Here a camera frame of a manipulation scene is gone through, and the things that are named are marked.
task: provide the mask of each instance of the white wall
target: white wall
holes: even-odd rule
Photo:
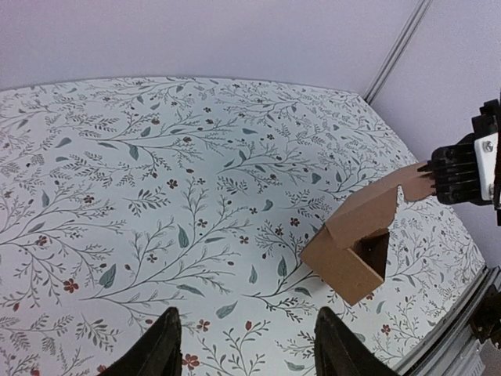
[[[363,93],[416,0],[0,0],[0,89],[140,74]]]
[[[473,131],[471,118],[501,88],[501,2],[435,0],[373,102],[422,160]],[[486,260],[501,265],[492,207],[454,207]]]

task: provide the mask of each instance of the white robot part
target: white robot part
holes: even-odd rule
[[[482,200],[492,201],[494,194],[494,170],[496,168],[496,155],[498,152],[498,134],[493,133],[475,140],[474,148],[477,156]]]

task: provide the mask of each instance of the floral pattern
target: floral pattern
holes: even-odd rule
[[[451,208],[399,198],[387,278],[351,307],[299,254],[415,162],[354,93],[119,78],[0,93],[0,371],[95,374],[167,306],[189,375],[314,374],[329,305],[395,365],[484,261]]]

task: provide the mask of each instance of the open box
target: open box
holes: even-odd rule
[[[303,262],[348,304],[353,306],[384,282],[398,187],[406,201],[434,193],[433,182],[417,171],[423,165],[400,168],[350,195],[301,253]]]

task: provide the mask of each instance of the screw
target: screw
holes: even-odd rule
[[[484,150],[487,153],[490,153],[494,150],[494,145],[490,141],[485,141],[484,142]]]

